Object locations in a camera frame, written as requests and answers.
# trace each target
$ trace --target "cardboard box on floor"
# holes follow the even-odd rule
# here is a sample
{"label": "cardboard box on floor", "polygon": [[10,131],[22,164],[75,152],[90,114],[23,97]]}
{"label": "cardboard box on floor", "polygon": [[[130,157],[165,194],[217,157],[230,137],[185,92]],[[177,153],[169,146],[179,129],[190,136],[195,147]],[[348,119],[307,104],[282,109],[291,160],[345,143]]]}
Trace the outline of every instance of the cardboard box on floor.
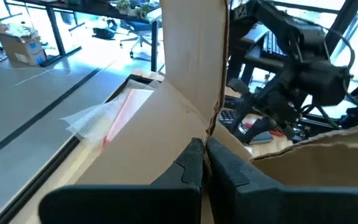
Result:
{"label": "cardboard box on floor", "polygon": [[39,40],[23,43],[18,37],[0,34],[0,42],[10,60],[17,60],[29,65],[39,65],[46,61],[45,52]]}
{"label": "cardboard box on floor", "polygon": [[287,185],[358,186],[358,128],[252,159],[216,123],[223,105],[228,9],[223,0],[161,2],[166,77],[77,184],[150,184],[192,138],[211,135]]}

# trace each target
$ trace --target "red object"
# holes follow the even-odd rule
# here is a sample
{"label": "red object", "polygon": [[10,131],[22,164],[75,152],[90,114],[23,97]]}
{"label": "red object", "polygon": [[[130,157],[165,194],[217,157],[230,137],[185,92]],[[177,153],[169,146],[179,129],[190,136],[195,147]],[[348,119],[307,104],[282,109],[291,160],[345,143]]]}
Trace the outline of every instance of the red object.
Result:
{"label": "red object", "polygon": [[[251,128],[252,127],[252,124],[250,124],[250,123],[246,123],[246,128]],[[273,135],[275,135],[275,136],[283,136],[284,134],[283,133],[281,133],[279,130],[277,130],[277,129],[274,129],[274,130],[270,130],[270,131],[268,131],[270,134],[273,134]]]}

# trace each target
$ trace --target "robotic arm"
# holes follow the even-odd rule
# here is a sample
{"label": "robotic arm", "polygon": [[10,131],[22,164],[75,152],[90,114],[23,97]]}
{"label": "robotic arm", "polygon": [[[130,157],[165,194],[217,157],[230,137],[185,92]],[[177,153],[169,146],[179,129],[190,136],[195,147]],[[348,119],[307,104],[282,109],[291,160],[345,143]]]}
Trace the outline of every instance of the robotic arm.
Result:
{"label": "robotic arm", "polygon": [[[250,94],[240,80],[229,82],[231,88],[242,93],[243,99],[230,131],[242,142],[249,142],[261,132],[274,128],[292,138],[295,135],[292,125],[301,119],[301,106],[306,97],[311,95],[316,106],[339,104],[346,95],[343,83],[349,86],[349,69],[336,67],[329,61],[322,27],[289,16],[268,1],[248,0],[231,13],[231,26],[244,27],[236,32],[239,35],[248,33],[251,27],[242,25],[257,21],[276,35],[279,47],[288,58],[283,70],[255,95]],[[244,134],[239,124],[252,108],[264,119]]]}

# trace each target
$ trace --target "floor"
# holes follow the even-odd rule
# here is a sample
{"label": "floor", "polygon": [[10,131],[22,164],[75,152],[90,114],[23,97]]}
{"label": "floor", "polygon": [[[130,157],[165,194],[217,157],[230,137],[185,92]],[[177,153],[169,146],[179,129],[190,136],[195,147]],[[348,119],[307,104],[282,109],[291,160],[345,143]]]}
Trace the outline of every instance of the floor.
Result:
{"label": "floor", "polygon": [[[71,136],[66,130],[68,125],[60,118],[102,103],[133,69],[150,70],[150,62],[129,57],[130,42],[120,49],[116,40],[88,37],[82,50],[47,68],[66,70],[44,73],[20,85],[17,84],[45,70],[8,60],[0,65],[0,142],[92,71],[101,70],[17,138],[4,147],[0,145],[0,208]],[[150,58],[148,46],[135,48],[134,52],[135,56]],[[159,52],[160,68],[163,50]]]}

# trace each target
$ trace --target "cardboard flap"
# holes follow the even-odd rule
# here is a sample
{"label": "cardboard flap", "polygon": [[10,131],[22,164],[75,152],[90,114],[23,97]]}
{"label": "cardboard flap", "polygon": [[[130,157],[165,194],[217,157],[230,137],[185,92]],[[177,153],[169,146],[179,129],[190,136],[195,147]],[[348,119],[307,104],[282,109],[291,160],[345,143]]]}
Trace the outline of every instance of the cardboard flap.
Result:
{"label": "cardboard flap", "polygon": [[285,185],[358,187],[358,127],[321,134],[251,163]]}
{"label": "cardboard flap", "polygon": [[210,124],[226,78],[225,0],[161,1],[166,76]]}
{"label": "cardboard flap", "polygon": [[76,183],[150,184],[192,138],[206,139],[207,127],[195,111],[163,82]]}

